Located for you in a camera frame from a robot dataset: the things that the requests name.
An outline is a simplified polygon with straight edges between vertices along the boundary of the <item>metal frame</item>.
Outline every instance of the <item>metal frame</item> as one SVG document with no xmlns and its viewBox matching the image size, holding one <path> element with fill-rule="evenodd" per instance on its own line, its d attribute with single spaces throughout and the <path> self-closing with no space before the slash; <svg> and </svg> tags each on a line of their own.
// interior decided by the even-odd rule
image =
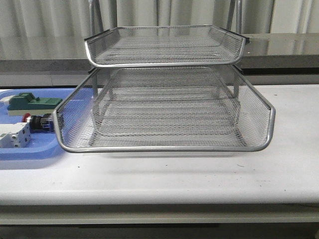
<svg viewBox="0 0 319 239">
<path fill-rule="evenodd" d="M 131 64 L 108 64 L 108 65 L 102 65 L 102 64 L 97 64 L 92 60 L 91 57 L 91 52 L 94 51 L 94 49 L 89 49 L 88 46 L 88 41 L 96 41 L 101 37 L 105 37 L 108 34 L 111 34 L 114 32 L 114 30 L 117 29 L 132 29 L 132 28 L 138 28 L 138 29 L 160 29 L 160 28 L 187 28 L 187 27 L 211 27 L 218 29 L 219 31 L 224 32 L 225 35 L 229 35 L 232 37 L 241 37 L 243 39 L 242 44 L 241 44 L 241 49 L 239 52 L 238 57 L 235 60 L 231 61 L 220 61 L 220 62 L 174 62 L 174 63 L 131 63 Z M 116 27 L 113 29 L 108 29 L 104 32 L 98 33 L 94 36 L 88 37 L 85 39 L 85 50 L 86 54 L 88 57 L 88 60 L 92 65 L 98 68 L 112 68 L 112 67 L 146 67 L 146 66 L 185 66 L 185 65 L 212 65 L 212 64 L 235 64 L 240 61 L 244 54 L 244 46 L 246 44 L 246 38 L 244 36 L 241 36 L 239 34 L 236 34 L 234 32 L 231 32 L 227 29 L 221 28 L 221 27 L 216 27 L 213 25 L 180 25 L 180 26 L 129 26 L 129 27 Z"/>
<path fill-rule="evenodd" d="M 236 32 L 241 34 L 242 32 L 242 0 L 230 0 L 228 20 L 227 20 L 227 29 L 231 29 L 231 24 L 233 22 L 233 15 L 235 12 L 236 4 Z"/>
<path fill-rule="evenodd" d="M 57 109 L 59 109 L 66 101 L 68 101 L 71 97 L 74 96 L 74 94 L 85 86 L 87 81 L 89 81 L 91 78 L 95 77 L 96 74 L 101 69 L 95 69 L 75 90 L 74 92 L 66 98 L 62 103 L 54 110 L 53 114 L 53 120 L 54 120 L 54 128 L 57 136 L 57 140 L 61 147 L 67 151 L 72 153 L 84 153 L 84 152 L 146 152 L 146 151 L 242 151 L 242 152 L 253 152 L 253 151 L 260 151 L 266 148 L 272 137 L 273 137 L 273 131 L 274 131 L 274 123 L 275 123 L 275 108 L 272 106 L 272 104 L 266 100 L 251 84 L 249 81 L 247 81 L 244 77 L 242 77 L 234 66 L 231 66 L 231 68 L 234 71 L 234 74 L 237 74 L 238 77 L 240 77 L 243 82 L 247 84 L 247 86 L 261 99 L 265 102 L 265 104 L 268 105 L 270 108 L 270 116 L 269 116 L 269 125 L 268 125 L 268 131 L 267 131 L 267 138 L 264 144 L 260 146 L 243 146 L 243 147 L 229 147 L 229 146 L 118 146 L 118 147 L 89 147 L 89 148 L 71 148 L 63 143 L 62 139 L 62 129 L 60 128 L 58 117 L 57 117 Z"/>
<path fill-rule="evenodd" d="M 95 12 L 97 14 L 98 27 L 100 32 L 104 31 L 103 21 L 101 15 L 100 1 L 89 0 L 89 11 L 90 11 L 90 34 L 95 35 Z"/>
</svg>

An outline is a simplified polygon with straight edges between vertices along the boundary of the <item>wire mesh tray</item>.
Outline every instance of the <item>wire mesh tray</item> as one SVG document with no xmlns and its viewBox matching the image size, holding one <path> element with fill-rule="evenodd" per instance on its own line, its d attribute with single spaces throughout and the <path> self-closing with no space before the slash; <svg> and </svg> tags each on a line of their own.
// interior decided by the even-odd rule
<svg viewBox="0 0 319 239">
<path fill-rule="evenodd" d="M 54 111 L 70 152 L 257 151 L 275 109 L 232 66 L 95 70 Z"/>
<path fill-rule="evenodd" d="M 85 40 L 97 67 L 232 64 L 245 38 L 211 25 L 117 27 Z"/>
</svg>

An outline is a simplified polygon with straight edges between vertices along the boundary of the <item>white table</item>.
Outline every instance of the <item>white table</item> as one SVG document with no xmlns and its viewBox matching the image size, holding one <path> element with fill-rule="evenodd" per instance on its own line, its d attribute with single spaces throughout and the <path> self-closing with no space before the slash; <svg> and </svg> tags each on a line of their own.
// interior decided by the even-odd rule
<svg viewBox="0 0 319 239">
<path fill-rule="evenodd" d="M 3 160 L 0 205 L 319 203 L 319 85 L 257 89 L 276 108 L 263 151 Z"/>
</svg>

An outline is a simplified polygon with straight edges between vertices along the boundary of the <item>white electrical relay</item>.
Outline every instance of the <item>white electrical relay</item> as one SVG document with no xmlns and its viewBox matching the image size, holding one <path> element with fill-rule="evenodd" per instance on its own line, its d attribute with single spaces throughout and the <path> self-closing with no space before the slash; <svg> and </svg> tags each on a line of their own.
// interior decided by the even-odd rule
<svg viewBox="0 0 319 239">
<path fill-rule="evenodd" d="M 0 124 L 0 148 L 24 148 L 30 140 L 29 123 Z"/>
</svg>

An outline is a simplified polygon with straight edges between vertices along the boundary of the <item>electrical component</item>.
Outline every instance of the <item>electrical component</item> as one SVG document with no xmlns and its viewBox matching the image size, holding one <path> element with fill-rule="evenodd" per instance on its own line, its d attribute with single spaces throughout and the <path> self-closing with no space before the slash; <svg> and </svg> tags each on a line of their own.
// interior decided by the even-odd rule
<svg viewBox="0 0 319 239">
<path fill-rule="evenodd" d="M 22 122 L 29 123 L 32 130 L 54 132 L 52 114 L 45 114 L 44 116 L 32 116 L 29 113 L 26 113 L 22 117 Z"/>
<path fill-rule="evenodd" d="M 10 101 L 10 99 L 11 99 L 12 97 L 14 97 L 14 95 L 13 95 L 13 96 L 3 97 L 3 98 L 0 100 L 0 102 L 1 102 L 1 103 L 4 103 L 5 106 L 8 106 L 8 105 L 9 105 L 9 101 Z"/>
<path fill-rule="evenodd" d="M 1 148 L 24 148 L 31 140 L 29 123 L 0 124 Z"/>
<path fill-rule="evenodd" d="M 61 102 L 60 98 L 39 98 L 32 93 L 20 93 L 10 98 L 7 109 L 10 116 L 22 116 L 25 113 L 44 115 L 52 113 Z"/>
</svg>

